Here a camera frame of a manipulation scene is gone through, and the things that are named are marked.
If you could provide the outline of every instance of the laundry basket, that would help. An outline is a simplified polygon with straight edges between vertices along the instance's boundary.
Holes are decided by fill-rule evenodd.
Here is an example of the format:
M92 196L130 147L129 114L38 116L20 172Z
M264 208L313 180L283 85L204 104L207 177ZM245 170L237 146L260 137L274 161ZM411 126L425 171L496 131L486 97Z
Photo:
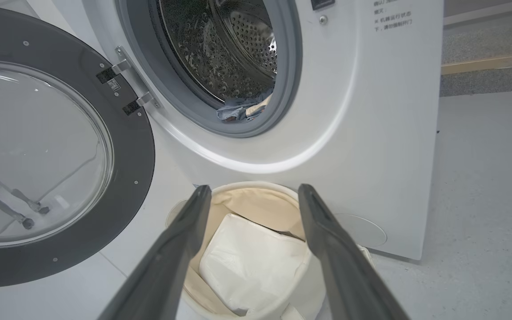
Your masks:
M169 213L167 225L183 208L180 202ZM232 313L199 275L199 263L222 219L228 213L281 233L290 233L305 240L297 193L269 182L239 182L217 187L212 192L211 209L203 245L189 264L181 297L195 312L209 320L240 318ZM369 261L370 255L361 248ZM284 295L267 308L242 316L246 320L314 320L325 299L325 284L320 262L309 249L292 285Z

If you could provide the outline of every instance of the front-loading washing machine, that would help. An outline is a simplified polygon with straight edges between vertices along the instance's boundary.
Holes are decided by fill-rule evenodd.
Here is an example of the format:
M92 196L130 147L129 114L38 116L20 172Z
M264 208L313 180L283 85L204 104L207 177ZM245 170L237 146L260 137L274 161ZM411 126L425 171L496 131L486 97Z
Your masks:
M358 244L421 258L443 2L28 3L75 37L0 10L0 89L17 90L0 105L30 106L0 108L0 286L53 275L123 238L144 199L164 192L151 184L154 150L191 190L311 184ZM256 117L217 117L262 100Z

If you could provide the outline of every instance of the beige cloth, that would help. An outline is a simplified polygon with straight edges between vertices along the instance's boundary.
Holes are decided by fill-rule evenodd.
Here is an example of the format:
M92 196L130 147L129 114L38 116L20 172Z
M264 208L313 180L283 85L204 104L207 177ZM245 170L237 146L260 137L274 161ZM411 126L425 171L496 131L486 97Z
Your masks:
M210 312L238 317L220 301L199 275L201 257L222 219L228 213L235 213L274 231L290 233L303 240L305 235L299 204L282 192L261 188L242 188L213 195L203 245L189 263L183 287L193 300Z

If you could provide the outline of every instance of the open round door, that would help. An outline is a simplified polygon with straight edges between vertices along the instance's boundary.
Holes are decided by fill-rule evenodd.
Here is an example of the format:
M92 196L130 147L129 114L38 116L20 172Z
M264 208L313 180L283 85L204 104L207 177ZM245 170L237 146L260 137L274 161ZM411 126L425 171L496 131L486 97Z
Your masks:
M154 170L137 100L79 39L0 9L0 286L72 267L132 220Z

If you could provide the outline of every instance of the white washing machine body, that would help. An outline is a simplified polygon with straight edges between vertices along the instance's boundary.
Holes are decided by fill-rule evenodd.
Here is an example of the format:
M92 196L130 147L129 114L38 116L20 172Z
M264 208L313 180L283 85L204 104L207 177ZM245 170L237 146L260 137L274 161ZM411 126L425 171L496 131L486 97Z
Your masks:
M436 135L443 2L296 0L301 73L291 107L248 138L213 133L148 77L116 0L29 0L41 19L79 37L124 72L146 104L156 144L192 184L264 180L313 185L357 243L420 259Z

